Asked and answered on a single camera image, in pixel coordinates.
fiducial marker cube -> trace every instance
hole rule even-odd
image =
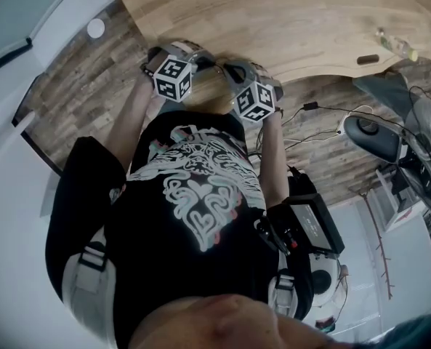
[[[275,91],[272,86],[253,81],[236,96],[235,109],[238,115],[258,122],[275,112]]]
[[[175,102],[191,93],[191,64],[169,55],[153,76],[157,95]]]

cable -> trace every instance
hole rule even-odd
[[[346,281],[346,297],[345,297],[345,301],[343,302],[343,306],[342,306],[342,307],[341,307],[341,309],[339,310],[338,318],[336,318],[336,319],[334,320],[334,323],[335,323],[335,324],[338,322],[338,319],[339,319],[339,317],[341,316],[341,312],[343,311],[343,308],[345,307],[345,305],[346,305],[346,301],[347,301],[347,276],[345,276],[345,281]]]
[[[289,138],[285,138],[283,141],[288,141],[290,143],[322,143],[328,140],[331,140],[332,138],[341,136],[341,133],[338,133],[336,131],[334,131],[337,135],[336,136],[331,136],[328,138],[325,138],[323,140],[307,140],[307,141],[303,141],[303,140],[290,140]]]
[[[304,106],[302,106],[298,111],[296,111],[296,113],[294,113],[294,115],[291,118],[289,118],[287,121],[285,121],[284,123],[282,123],[281,126],[283,126],[286,123],[289,123],[291,120],[293,120],[297,116],[297,114],[300,111],[302,111],[302,110],[304,110]],[[257,156],[257,158],[259,160],[261,159],[261,157],[262,157],[262,138],[263,138],[263,135],[264,135],[264,127],[262,126],[260,128],[260,130],[259,130],[259,134],[257,135],[255,150],[252,151],[251,153],[248,153],[248,158],[251,157],[251,156]]]
[[[293,145],[288,146],[287,148],[285,148],[285,151],[289,150],[290,148],[293,148],[294,146],[298,146],[298,144],[300,144],[300,143],[306,142],[307,140],[309,140],[309,138],[312,138],[312,137],[315,137],[315,136],[318,136],[318,135],[322,135],[324,133],[337,133],[337,131],[336,130],[332,130],[332,131],[322,131],[322,132],[319,132],[319,133],[315,133],[314,135],[310,135],[309,137],[306,137],[305,139],[299,140],[297,143],[294,143]],[[318,140],[318,141],[319,142],[321,142],[321,141],[327,141],[330,138],[326,138],[326,139]]]
[[[410,89],[409,89],[409,93],[412,93],[412,89],[420,89],[426,98],[430,98],[431,99],[431,93],[427,92],[425,89],[423,89],[422,87],[419,87],[417,85],[413,85]]]
[[[318,108],[322,108],[322,109],[324,109],[324,110],[338,110],[338,111],[345,111],[345,112],[347,112],[347,113],[362,113],[362,114],[364,114],[364,115],[370,115],[370,116],[374,116],[374,117],[376,117],[376,118],[378,118],[378,119],[381,119],[381,120],[383,120],[383,121],[386,121],[387,123],[391,123],[391,124],[394,124],[394,125],[397,125],[398,127],[400,127],[402,130],[404,130],[404,131],[406,131],[406,132],[409,132],[411,135],[413,135],[414,136],[414,138],[417,140],[417,142],[424,148],[424,150],[425,150],[425,152],[427,153],[427,155],[430,157],[430,159],[431,159],[431,152],[429,152],[428,151],[428,149],[424,146],[424,144],[420,141],[420,139],[419,139],[419,137],[417,137],[417,135],[415,134],[415,133],[413,133],[410,129],[408,129],[408,128],[406,128],[406,127],[403,127],[401,124],[399,124],[399,123],[396,123],[395,121],[391,121],[391,120],[388,120],[388,119],[385,119],[385,118],[383,118],[383,117],[381,117],[380,115],[375,115],[375,114],[372,114],[372,113],[364,113],[363,111],[352,111],[352,110],[348,110],[348,109],[346,109],[346,108],[327,108],[327,107],[323,107],[323,106],[318,106]]]
[[[360,106],[358,106],[357,108],[355,108],[354,110],[352,110],[352,111],[351,111],[351,113],[356,112],[356,110],[359,110],[360,108],[370,108],[370,109],[372,110],[372,115],[374,115],[374,108],[372,108],[372,107],[371,107],[371,106],[369,106],[369,105],[360,105]]]
[[[300,113],[302,110],[304,110],[304,106],[302,106],[298,111],[296,111],[296,113],[294,113],[294,115],[291,118],[289,118],[287,121],[285,121],[284,123],[282,123],[281,126],[289,123],[291,120],[293,120],[294,118],[296,118],[297,114]]]

bottle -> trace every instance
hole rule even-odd
[[[382,47],[393,52],[401,58],[408,58],[411,61],[416,62],[419,58],[419,53],[412,49],[407,41],[399,39],[395,36],[386,35],[382,28],[376,32],[377,41]]]

white strap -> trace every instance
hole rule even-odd
[[[70,257],[62,280],[62,300],[78,322],[116,348],[113,325],[116,268],[93,243],[106,245],[101,228],[84,247],[82,254]]]
[[[278,255],[278,272],[288,269],[288,262],[283,252]],[[292,289],[279,289],[277,286]],[[272,278],[268,286],[268,305],[279,314],[294,318],[296,314],[298,299],[296,289],[294,288],[294,277],[282,275]]]

black t-shirt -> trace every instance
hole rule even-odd
[[[175,299],[236,293],[267,302],[278,254],[254,229],[264,210],[243,127],[231,115],[158,116],[127,178],[98,141],[80,138],[55,196],[49,277],[62,298],[68,258],[105,226],[116,341],[126,348],[139,322]]]

